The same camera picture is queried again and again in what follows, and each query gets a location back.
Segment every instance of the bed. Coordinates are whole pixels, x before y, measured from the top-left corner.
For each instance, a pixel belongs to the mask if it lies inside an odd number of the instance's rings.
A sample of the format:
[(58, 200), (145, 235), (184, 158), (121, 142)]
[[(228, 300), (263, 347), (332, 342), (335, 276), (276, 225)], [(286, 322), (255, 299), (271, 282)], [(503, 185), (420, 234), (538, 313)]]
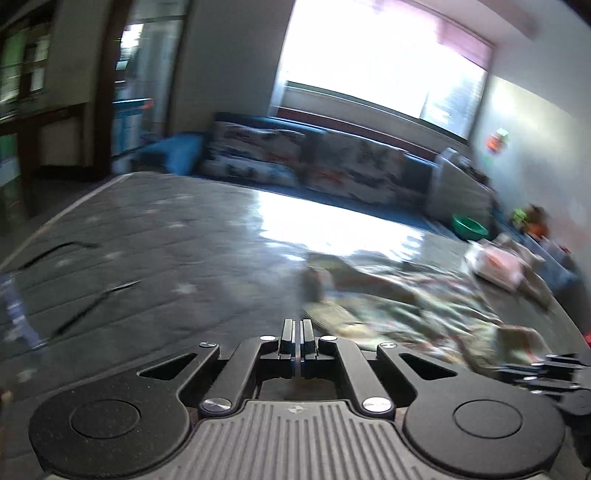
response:
[[(43, 257), (63, 244), (70, 245)], [(360, 213), (225, 183), (148, 172), (115, 178), (56, 216), (3, 264), (3, 272), (17, 272), (27, 319), (41, 338), (105, 291), (131, 284), (91, 308), (43, 355), (22, 341), (4, 342), (0, 378), (23, 380), (12, 406), (5, 478), (41, 474), (27, 424), (52, 393), (204, 340), (231, 352), (245, 338), (278, 334), (285, 318), (301, 318), (308, 252), (371, 251), (455, 268), (466, 247)], [(504, 322), (536, 328), (553, 351), (586, 348), (557, 303), (543, 311), (486, 284), (482, 289)], [(10, 318), (2, 321), (6, 340)]]

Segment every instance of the blue pillow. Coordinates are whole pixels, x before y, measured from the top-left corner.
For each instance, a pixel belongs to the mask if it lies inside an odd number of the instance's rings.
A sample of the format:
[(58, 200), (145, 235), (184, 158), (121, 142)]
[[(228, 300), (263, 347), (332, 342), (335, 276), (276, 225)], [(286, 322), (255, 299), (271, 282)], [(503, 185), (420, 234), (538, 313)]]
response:
[(167, 173), (189, 175), (201, 157), (202, 134), (178, 134), (142, 148), (136, 160), (151, 166), (163, 167)]

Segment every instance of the circular pad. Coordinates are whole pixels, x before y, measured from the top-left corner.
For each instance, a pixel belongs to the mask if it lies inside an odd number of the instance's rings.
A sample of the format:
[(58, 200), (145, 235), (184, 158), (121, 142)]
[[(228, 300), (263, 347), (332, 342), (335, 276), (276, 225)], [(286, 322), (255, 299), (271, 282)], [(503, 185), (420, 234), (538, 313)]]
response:
[(133, 370), (63, 391), (31, 417), (31, 445), (59, 476), (132, 478), (164, 462), (189, 433), (177, 389)]
[(78, 407), (72, 415), (72, 428), (92, 439), (113, 439), (125, 435), (139, 422), (139, 411), (119, 400), (99, 400)]
[(455, 411), (453, 418), (464, 432), (484, 439), (501, 439), (513, 435), (523, 423), (517, 409), (494, 400), (464, 403)]
[(547, 398), (466, 372), (422, 381), (404, 434), (431, 463), (468, 478), (520, 478), (549, 469), (564, 422)]

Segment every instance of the ribbed gray surface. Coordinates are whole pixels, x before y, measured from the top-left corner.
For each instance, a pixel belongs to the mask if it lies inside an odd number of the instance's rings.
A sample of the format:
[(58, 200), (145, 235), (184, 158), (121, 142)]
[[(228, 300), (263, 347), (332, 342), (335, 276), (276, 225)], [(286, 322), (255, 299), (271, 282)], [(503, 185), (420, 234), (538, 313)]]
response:
[(334, 402), (249, 401), (241, 414), (205, 420), (168, 465), (141, 480), (443, 480), (384, 420)]

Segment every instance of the glass door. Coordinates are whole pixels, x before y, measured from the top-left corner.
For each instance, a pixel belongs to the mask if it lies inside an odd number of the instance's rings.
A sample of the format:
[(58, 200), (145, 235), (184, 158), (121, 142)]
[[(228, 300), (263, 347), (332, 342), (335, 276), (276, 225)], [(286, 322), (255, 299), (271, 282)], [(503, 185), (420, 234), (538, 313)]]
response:
[(113, 156), (160, 140), (189, 0), (134, 0), (115, 80)]

